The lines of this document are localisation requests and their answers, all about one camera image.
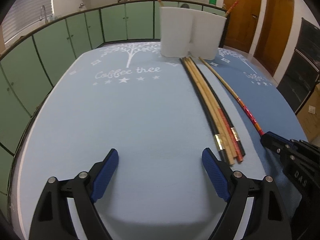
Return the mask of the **black chopstick with gold band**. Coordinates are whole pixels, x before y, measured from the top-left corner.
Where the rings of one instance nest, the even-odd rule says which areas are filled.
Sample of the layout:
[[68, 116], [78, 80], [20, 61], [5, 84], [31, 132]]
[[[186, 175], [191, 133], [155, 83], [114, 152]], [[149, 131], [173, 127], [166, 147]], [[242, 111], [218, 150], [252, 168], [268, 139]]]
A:
[[210, 93], [212, 94], [212, 97], [214, 98], [213, 100], [213, 109], [216, 109], [219, 114], [217, 116], [219, 121], [223, 122], [223, 128], [226, 130], [227, 134], [228, 134], [228, 140], [230, 142], [232, 142], [232, 146], [234, 148], [233, 151], [233, 156], [234, 158], [237, 159], [237, 161], [240, 163], [243, 161], [243, 158], [245, 156], [245, 151], [244, 148], [242, 146], [241, 140], [239, 138], [239, 135], [235, 129], [235, 126], [233, 125], [224, 105], [222, 104], [220, 98], [218, 97], [218, 95], [216, 94], [215, 90], [213, 89], [213, 87], [211, 86], [211, 84], [209, 83], [209, 81], [207, 80], [207, 78], [205, 77], [205, 75], [201, 72], [200, 68], [197, 66], [197, 64], [194, 62], [194, 60], [191, 57], [188, 57], [188, 61], [190, 62], [190, 64], [197, 69], [197, 71], [199, 72], [199, 74], [202, 76], [203, 81], [206, 83], [208, 89], [210, 90]]
[[183, 58], [180, 58], [180, 62], [181, 62], [182, 66], [183, 66], [183, 68], [189, 78], [189, 81], [191, 82], [191, 84], [193, 86], [195, 94], [197, 95], [197, 98], [201, 104], [202, 110], [206, 116], [206, 119], [207, 119], [208, 125], [210, 127], [211, 133], [213, 135], [213, 140], [214, 140], [216, 148], [218, 150], [220, 159], [222, 161], [224, 161], [225, 163], [228, 163], [226, 149], [225, 149], [223, 143], [221, 142], [220, 133], [218, 132], [217, 126], [216, 126], [214, 119], [209, 111], [209, 108], [204, 100], [204, 97], [202, 96], [200, 89], [198, 88], [198, 86], [196, 84], [196, 80], [192, 76], [191, 71], [188, 70], [188, 67], [187, 67], [185, 60]]

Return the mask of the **plain bamboo chopstick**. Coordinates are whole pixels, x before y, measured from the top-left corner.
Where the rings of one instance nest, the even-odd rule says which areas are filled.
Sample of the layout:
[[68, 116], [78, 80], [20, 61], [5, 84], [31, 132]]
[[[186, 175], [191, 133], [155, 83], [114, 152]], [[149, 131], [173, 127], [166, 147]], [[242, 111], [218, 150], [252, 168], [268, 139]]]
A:
[[191, 76], [191, 83], [195, 85], [196, 91], [200, 94], [200, 102], [204, 106], [204, 112], [208, 117], [208, 123], [213, 133], [213, 140], [220, 155], [220, 158], [228, 165], [235, 164], [235, 156], [233, 145], [227, 138], [226, 129], [222, 126], [220, 114], [214, 101], [214, 97], [210, 88], [202, 76], [201, 71], [189, 57], [180, 59], [186, 72]]
[[213, 100], [214, 98], [212, 97], [212, 94], [210, 93], [210, 90], [208, 89], [206, 83], [203, 81], [202, 76], [199, 74], [199, 72], [197, 71], [196, 68], [194, 68], [190, 62], [188, 61], [188, 57], [184, 57], [183, 58], [187, 64], [188, 70], [191, 71], [191, 74], [193, 75], [193, 77], [196, 80], [196, 84], [200, 89], [200, 92], [202, 94], [202, 96], [204, 97], [204, 100], [209, 108], [209, 111], [214, 119], [214, 122], [217, 126], [218, 132], [220, 133], [220, 139], [221, 142], [223, 143], [225, 149], [226, 149], [226, 153], [227, 153], [227, 158], [228, 158], [228, 163], [229, 165], [234, 165], [235, 164], [235, 158], [233, 156], [233, 151], [234, 148], [232, 146], [232, 142], [230, 142], [228, 140], [228, 134], [226, 132], [226, 130], [223, 128], [223, 122], [219, 121], [217, 116], [219, 114], [219, 112], [216, 109], [213, 109]]

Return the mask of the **green lower kitchen cabinets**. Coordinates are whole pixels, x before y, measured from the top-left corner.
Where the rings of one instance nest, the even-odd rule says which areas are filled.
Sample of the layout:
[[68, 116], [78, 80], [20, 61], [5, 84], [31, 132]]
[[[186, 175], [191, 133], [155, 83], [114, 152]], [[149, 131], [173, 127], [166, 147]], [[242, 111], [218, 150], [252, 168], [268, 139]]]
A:
[[128, 63], [149, 40], [160, 38], [160, 5], [128, 2], [81, 12], [23, 37], [1, 56], [1, 194], [7, 195], [12, 162], [37, 108], [83, 53], [110, 43]]

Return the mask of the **cardboard box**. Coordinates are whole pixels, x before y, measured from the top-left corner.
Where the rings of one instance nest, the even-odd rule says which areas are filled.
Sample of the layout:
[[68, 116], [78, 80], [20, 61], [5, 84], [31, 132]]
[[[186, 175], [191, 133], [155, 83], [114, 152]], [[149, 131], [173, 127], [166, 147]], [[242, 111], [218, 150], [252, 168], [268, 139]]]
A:
[[319, 136], [319, 84], [298, 112], [297, 119], [309, 142]]

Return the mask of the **black glass cabinet appliance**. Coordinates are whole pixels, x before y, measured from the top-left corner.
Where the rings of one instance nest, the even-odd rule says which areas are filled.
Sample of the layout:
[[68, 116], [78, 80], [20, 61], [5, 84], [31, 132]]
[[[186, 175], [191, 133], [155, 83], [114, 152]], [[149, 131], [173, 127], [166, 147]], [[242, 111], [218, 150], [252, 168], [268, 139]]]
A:
[[288, 68], [277, 89], [297, 114], [319, 83], [319, 27], [302, 19]]

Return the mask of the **brown wooden door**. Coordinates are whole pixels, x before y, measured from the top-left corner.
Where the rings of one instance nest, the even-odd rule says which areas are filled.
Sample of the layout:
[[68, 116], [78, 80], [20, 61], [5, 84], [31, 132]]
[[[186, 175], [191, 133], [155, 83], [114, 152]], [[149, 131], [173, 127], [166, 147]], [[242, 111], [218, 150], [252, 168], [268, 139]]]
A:
[[[236, 0], [224, 0], [229, 9]], [[228, 15], [225, 45], [249, 52], [260, 14], [261, 0], [240, 0]]]
[[267, 0], [254, 57], [274, 75], [283, 57], [293, 21], [294, 0]]

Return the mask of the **blue tree print table mat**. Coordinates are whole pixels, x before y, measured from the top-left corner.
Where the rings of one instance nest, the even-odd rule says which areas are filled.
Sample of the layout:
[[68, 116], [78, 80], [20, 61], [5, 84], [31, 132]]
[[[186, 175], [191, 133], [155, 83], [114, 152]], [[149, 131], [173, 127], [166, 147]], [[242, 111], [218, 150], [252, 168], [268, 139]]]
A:
[[96, 204], [114, 239], [207, 239], [225, 208], [202, 166], [207, 147], [216, 151], [191, 82], [158, 42], [88, 51], [28, 135], [17, 182], [23, 236], [48, 178], [72, 179], [115, 148], [118, 168]]

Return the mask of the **white double utensil holder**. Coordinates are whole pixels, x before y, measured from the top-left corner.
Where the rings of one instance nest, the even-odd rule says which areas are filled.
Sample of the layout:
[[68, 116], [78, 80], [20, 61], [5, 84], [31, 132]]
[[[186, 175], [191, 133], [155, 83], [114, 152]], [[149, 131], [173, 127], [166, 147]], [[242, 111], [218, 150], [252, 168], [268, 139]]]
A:
[[161, 54], [191, 55], [205, 60], [216, 57], [226, 23], [224, 16], [188, 8], [161, 7]]

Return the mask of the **chrome sink faucet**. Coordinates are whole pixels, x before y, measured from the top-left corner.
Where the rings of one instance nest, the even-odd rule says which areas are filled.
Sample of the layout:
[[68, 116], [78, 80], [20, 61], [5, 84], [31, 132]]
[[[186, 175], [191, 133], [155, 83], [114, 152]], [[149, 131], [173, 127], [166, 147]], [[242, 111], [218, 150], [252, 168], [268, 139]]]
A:
[[48, 24], [47, 12], [45, 5], [41, 5], [40, 7], [40, 21], [44, 20], [45, 24]]

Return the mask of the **white window blinds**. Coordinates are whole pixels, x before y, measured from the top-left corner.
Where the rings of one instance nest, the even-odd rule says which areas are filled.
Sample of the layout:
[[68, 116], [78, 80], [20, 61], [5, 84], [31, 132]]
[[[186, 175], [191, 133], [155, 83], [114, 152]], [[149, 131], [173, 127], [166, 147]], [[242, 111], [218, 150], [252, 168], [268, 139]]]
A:
[[53, 0], [16, 0], [2, 23], [4, 41], [9, 41], [23, 29], [44, 19], [41, 7], [45, 8], [47, 16], [54, 13]]

